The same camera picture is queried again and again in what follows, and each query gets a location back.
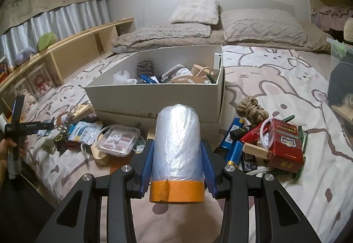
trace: stuffed toy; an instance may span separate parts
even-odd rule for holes
[[[55,33],[53,32],[47,32],[44,35],[42,35],[37,43],[37,48],[41,52],[51,46],[52,44],[55,44],[57,42],[58,38]]]
[[[31,56],[31,53],[37,53],[37,51],[31,47],[24,48],[23,50],[21,50],[21,52],[18,55],[16,55],[15,63],[17,65],[23,64],[25,61],[29,59],[29,57]]]

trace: hand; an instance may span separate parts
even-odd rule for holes
[[[21,155],[26,155],[26,148],[27,148],[28,143],[25,142],[24,146],[20,147],[20,154]],[[1,161],[1,165],[5,168],[8,167],[7,164],[7,158],[8,158],[8,147],[16,147],[17,144],[11,139],[11,138],[6,138],[3,139],[0,142],[0,161]]]

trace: black clamp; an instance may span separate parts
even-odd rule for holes
[[[66,195],[36,243],[100,241],[102,196],[108,197],[107,242],[136,243],[131,198],[142,198],[152,171],[154,142],[149,139],[130,165],[112,175],[85,174]],[[257,243],[320,243],[314,229],[283,186],[271,174],[245,175],[202,142],[204,174],[216,199],[225,198],[219,243],[248,242],[248,197],[255,198]]]
[[[9,147],[8,150],[8,177],[10,179],[15,179],[22,172],[22,161],[18,146],[24,144],[25,137],[36,134],[39,130],[52,130],[54,128],[54,118],[49,123],[40,121],[20,123],[24,99],[24,95],[17,95],[13,107],[12,121],[4,127],[5,138],[10,137],[17,144],[16,147]]]

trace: plastic wrapped cylinder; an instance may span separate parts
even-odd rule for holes
[[[204,202],[200,122],[194,109],[176,104],[158,114],[150,201]]]

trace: bunny print bedding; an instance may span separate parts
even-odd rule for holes
[[[82,88],[106,71],[124,55],[100,60],[57,89],[42,103],[32,120],[58,117],[71,105],[89,99]],[[302,175],[278,177],[301,208],[322,243],[333,242],[353,209],[353,151],[341,125],[325,103],[328,82],[294,50],[259,47],[224,46],[225,91],[221,111],[220,138],[237,116],[236,108],[247,96],[256,97],[270,115],[285,118],[295,115],[295,122],[306,123],[308,145]],[[39,179],[58,200],[62,200],[85,173],[109,174],[109,167],[96,165],[92,155],[85,160],[78,151],[48,155],[41,149],[43,139],[29,138],[27,161]],[[143,199],[131,201],[137,242],[216,242],[222,224],[222,200],[216,201],[205,191],[205,203],[165,205]],[[255,242],[255,213],[249,197],[249,242]],[[102,218],[106,214],[106,199]],[[106,242],[106,222],[101,223],[101,242]]]

